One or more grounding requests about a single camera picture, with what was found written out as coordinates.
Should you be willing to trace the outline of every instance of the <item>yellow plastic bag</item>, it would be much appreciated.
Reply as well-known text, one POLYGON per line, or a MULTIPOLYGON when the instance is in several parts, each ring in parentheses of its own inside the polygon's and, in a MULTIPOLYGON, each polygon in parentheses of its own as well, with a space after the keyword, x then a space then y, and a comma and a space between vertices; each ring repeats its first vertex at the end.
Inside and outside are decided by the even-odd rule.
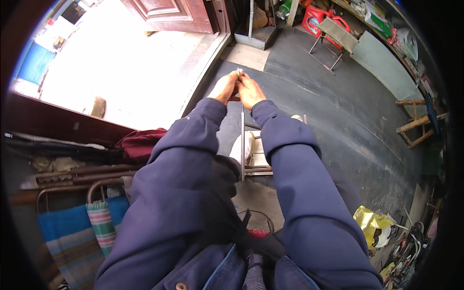
POLYGON ((374 250, 376 247, 372 246, 375 242, 374 233, 376 229, 389 228, 393 222, 389 219, 379 216, 370 209, 360 206, 353 215, 354 220, 361 227, 364 237, 366 238, 367 247, 374 250))

